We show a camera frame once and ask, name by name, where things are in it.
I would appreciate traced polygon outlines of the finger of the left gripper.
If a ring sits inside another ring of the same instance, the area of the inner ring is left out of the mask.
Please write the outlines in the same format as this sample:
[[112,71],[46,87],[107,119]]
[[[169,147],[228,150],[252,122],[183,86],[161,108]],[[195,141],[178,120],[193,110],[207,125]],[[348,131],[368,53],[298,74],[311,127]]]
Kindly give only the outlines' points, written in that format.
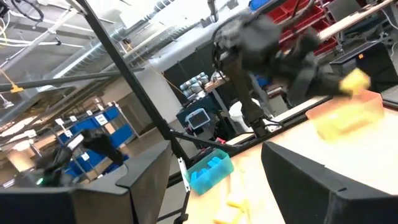
[[330,73],[320,75],[320,96],[346,96],[347,94],[340,89],[342,77]]

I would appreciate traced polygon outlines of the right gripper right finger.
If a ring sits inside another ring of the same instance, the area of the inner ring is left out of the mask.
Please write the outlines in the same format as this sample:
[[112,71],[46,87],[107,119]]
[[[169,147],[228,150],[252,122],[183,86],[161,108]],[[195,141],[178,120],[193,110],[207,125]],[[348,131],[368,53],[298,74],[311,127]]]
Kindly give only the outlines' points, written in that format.
[[398,224],[398,196],[273,142],[263,143],[261,161],[286,224]]

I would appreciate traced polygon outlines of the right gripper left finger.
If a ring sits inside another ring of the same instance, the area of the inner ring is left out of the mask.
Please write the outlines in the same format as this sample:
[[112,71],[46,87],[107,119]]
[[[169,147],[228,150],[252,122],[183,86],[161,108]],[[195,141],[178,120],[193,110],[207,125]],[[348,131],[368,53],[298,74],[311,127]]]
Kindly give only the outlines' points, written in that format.
[[162,141],[89,184],[0,189],[0,224],[156,224],[171,157]]

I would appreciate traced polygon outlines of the yellow wooden cube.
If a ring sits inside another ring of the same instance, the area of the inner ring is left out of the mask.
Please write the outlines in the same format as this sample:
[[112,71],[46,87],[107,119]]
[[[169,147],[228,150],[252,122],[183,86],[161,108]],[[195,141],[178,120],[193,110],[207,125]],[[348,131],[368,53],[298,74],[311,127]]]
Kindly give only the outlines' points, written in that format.
[[315,127],[322,139],[336,139],[348,127],[349,119],[348,115],[330,113],[317,118]]

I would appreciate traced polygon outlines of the blue wooden block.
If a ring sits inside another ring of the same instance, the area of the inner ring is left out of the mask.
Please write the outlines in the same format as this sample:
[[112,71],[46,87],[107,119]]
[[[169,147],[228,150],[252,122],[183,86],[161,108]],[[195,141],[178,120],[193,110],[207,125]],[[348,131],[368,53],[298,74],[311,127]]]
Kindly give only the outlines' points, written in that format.
[[207,183],[209,182],[208,178],[208,169],[201,169],[199,171],[194,171],[190,175],[190,183],[193,184],[195,182],[199,183]]
[[222,159],[220,159],[219,157],[213,157],[207,162],[207,164],[210,169],[215,169],[221,164],[221,162]]

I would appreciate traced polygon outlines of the red storage bin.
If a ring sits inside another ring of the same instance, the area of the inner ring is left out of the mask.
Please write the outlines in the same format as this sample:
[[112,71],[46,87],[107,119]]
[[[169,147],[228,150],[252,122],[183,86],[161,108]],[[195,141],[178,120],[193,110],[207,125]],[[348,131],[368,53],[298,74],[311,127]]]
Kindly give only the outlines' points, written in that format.
[[338,45],[337,40],[334,37],[331,37],[326,41],[324,41],[322,44],[320,44],[313,53],[314,55],[320,55],[322,53],[333,50],[337,45]]
[[311,22],[321,18],[324,15],[323,9],[319,6],[313,6],[310,8],[306,14],[294,25],[296,30],[304,28]]
[[291,10],[281,6],[273,9],[271,12],[268,12],[267,15],[273,20],[274,23],[278,24],[290,17]]

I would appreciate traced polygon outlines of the orange translucent bin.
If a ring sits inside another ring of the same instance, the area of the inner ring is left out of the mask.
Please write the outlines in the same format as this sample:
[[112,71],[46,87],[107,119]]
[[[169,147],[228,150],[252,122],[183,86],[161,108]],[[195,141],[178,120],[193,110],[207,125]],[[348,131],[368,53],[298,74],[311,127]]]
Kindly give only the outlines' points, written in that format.
[[[357,95],[352,97],[336,97],[333,98],[321,105],[318,105],[310,110],[308,110],[305,114],[307,118],[312,122],[315,127],[315,120],[323,115],[330,114],[330,113],[337,113],[337,114],[344,114],[350,117],[352,107],[354,105],[363,106],[365,108],[374,108],[383,110],[384,107],[382,103],[381,94],[368,91],[368,90],[361,90]],[[344,135],[350,134],[356,131],[359,128],[349,129],[346,128],[340,136],[336,139],[343,137]]]

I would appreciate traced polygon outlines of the black plastic crate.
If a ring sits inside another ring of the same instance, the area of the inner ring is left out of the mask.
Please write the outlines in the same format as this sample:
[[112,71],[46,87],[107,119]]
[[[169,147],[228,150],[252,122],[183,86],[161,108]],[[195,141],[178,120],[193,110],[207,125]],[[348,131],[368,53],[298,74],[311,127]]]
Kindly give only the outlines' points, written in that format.
[[381,41],[366,42],[330,62],[335,75],[344,76],[358,68],[371,78],[369,89],[381,93],[398,85],[398,74]]

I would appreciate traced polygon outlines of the silver aluminium extrusion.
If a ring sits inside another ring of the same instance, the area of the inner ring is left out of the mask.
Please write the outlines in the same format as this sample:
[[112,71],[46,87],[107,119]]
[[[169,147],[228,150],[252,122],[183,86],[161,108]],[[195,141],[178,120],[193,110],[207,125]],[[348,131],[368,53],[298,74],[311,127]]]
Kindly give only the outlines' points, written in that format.
[[178,157],[177,160],[178,160],[178,165],[179,165],[179,168],[180,168],[180,173],[182,175],[185,191],[186,192],[190,192],[191,188],[190,188],[190,184],[189,184],[189,182],[187,180],[187,168],[186,168],[185,162],[184,162],[182,157]]

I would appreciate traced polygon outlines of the wooden workbench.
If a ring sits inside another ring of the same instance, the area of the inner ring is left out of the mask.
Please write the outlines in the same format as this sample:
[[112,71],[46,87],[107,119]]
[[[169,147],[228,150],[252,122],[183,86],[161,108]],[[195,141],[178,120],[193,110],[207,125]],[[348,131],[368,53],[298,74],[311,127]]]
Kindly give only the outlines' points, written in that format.
[[330,27],[320,31],[318,36],[321,40],[327,40],[335,34],[357,24],[361,20],[367,18],[368,16],[384,9],[387,6],[396,4],[398,0],[383,0],[380,3],[368,4],[367,6],[361,8],[361,11],[355,12],[344,19],[334,23]]

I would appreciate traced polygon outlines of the blue storage shelving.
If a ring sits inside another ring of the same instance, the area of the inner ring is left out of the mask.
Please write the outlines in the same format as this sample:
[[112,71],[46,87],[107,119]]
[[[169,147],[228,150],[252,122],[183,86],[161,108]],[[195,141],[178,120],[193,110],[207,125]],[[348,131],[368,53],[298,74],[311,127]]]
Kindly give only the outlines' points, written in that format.
[[[110,135],[110,141],[113,146],[116,149],[120,149],[137,138],[135,130],[127,123],[113,131],[108,131],[105,126],[123,116],[122,111],[117,106],[111,106],[94,116],[89,116],[73,123],[69,129],[57,136],[57,141],[60,144],[66,144],[74,141],[82,130],[89,129]],[[65,172],[72,177],[84,177],[93,180],[113,171],[115,168],[117,168],[117,165],[111,159],[91,149],[83,149],[82,146],[79,146],[77,147],[77,155],[72,157]]]

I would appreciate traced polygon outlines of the blue storage bin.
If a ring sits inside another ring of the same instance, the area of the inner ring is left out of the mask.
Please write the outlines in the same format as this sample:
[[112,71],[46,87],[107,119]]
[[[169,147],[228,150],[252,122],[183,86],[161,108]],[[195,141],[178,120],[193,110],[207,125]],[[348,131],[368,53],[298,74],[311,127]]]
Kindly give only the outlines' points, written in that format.
[[249,1],[249,8],[252,11],[258,10],[263,5],[267,4],[270,0],[250,0]]

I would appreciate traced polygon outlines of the teal translucent bin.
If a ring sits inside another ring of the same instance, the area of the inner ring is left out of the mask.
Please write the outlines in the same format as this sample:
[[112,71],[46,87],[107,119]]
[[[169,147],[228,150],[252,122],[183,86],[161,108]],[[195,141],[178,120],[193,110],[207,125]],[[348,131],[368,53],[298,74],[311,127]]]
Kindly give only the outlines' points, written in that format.
[[[208,167],[207,162],[213,158],[219,157],[222,159],[221,164],[215,169],[210,169]],[[199,171],[201,169],[208,169],[208,178],[209,182],[207,183],[199,183],[195,182],[193,184],[190,183],[190,175],[194,171]],[[187,180],[190,184],[191,189],[198,194],[203,195],[205,192],[209,191],[212,187],[214,187],[218,182],[226,178],[234,171],[234,166],[231,162],[229,155],[222,151],[221,149],[215,149],[207,156],[199,160],[194,166],[187,170]]]

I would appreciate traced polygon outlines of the blue-framed screen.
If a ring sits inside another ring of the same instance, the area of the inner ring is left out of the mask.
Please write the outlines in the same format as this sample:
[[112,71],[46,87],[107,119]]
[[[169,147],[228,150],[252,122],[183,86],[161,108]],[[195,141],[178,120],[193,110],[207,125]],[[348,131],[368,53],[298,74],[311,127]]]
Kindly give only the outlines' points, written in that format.
[[185,121],[192,129],[197,129],[210,122],[210,117],[203,108],[199,108],[186,116]]

